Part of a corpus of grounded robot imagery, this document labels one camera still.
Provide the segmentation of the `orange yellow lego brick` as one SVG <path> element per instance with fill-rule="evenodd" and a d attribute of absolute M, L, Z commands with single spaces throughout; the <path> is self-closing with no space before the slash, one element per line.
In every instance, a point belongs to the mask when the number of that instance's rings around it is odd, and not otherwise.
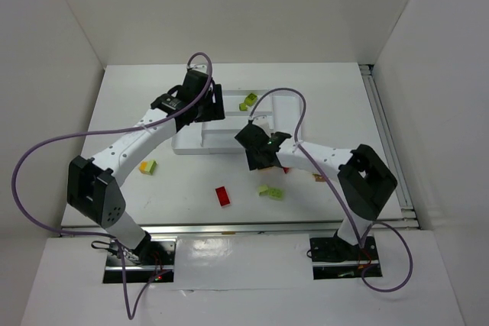
<path fill-rule="evenodd" d="M 277 168 L 277 167 L 275 167 L 275 166 L 268 166 L 268 167 L 263 167 L 263 168 L 260 168 L 260 169 L 257 169 L 257 170 L 260 171 L 260 172 L 262 172 L 262 171 L 264 172 L 264 171 L 268 171 L 268 170 L 275 169 L 275 168 Z"/>

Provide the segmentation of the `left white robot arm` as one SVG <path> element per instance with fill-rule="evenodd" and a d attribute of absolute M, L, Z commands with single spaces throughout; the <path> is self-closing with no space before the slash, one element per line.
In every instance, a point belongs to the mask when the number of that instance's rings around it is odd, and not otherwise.
<path fill-rule="evenodd" d="M 182 84 L 151 103 L 135 131 L 90 158 L 77 156 L 70 162 L 68 204 L 115 237 L 138 263 L 155 264 L 164 258 L 164 249 L 127 213 L 121 186 L 144 158 L 182 128 L 224 117 L 221 85 L 188 69 Z"/>

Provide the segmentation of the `orange lego piece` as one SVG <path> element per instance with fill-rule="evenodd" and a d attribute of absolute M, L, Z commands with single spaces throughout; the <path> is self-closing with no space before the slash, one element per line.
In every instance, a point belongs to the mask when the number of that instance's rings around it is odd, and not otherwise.
<path fill-rule="evenodd" d="M 313 177 L 315 178 L 316 182 L 324 182 L 325 181 L 321 175 L 313 174 Z"/>

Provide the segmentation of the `dark green small lego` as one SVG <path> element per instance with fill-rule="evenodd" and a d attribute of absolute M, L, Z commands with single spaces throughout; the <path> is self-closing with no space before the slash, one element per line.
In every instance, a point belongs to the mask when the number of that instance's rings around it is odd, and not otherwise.
<path fill-rule="evenodd" d="M 242 103 L 239 104 L 239 110 L 240 111 L 247 111 L 248 110 L 248 106 L 244 102 L 242 102 Z"/>

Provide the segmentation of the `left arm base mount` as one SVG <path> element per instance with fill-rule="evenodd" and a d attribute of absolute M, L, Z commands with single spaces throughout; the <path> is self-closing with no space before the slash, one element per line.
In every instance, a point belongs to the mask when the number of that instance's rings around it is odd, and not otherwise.
<path fill-rule="evenodd" d="M 157 242 L 159 250 L 154 251 L 146 260 L 140 260 L 133 253 L 123 250 L 126 265 L 127 283 L 146 283 L 151 276 L 156 283 L 172 283 L 174 281 L 174 262 L 176 255 L 176 239 L 164 239 Z M 103 250 L 106 254 L 105 269 L 102 282 L 104 284 L 122 284 L 122 260 L 114 241 L 94 240 L 94 250 Z"/>

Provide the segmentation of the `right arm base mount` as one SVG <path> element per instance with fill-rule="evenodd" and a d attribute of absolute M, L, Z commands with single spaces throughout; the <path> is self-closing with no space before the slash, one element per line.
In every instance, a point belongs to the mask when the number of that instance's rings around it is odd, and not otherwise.
<path fill-rule="evenodd" d="M 337 237 L 312 237 L 306 255 L 312 261 L 314 280 L 382 277 L 382 269 L 373 236 L 367 237 L 363 249 Z"/>

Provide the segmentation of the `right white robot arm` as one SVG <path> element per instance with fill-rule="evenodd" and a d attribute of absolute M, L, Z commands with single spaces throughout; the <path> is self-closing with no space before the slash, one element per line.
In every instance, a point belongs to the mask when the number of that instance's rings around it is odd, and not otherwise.
<path fill-rule="evenodd" d="M 244 148 L 250 170 L 301 169 L 325 180 L 345 213 L 325 249 L 329 262 L 342 262 L 364 247 L 372 224 L 398 185 L 384 161 L 366 144 L 355 149 L 327 147 L 299 140 L 295 134 L 268 134 L 252 122 L 235 139 Z"/>

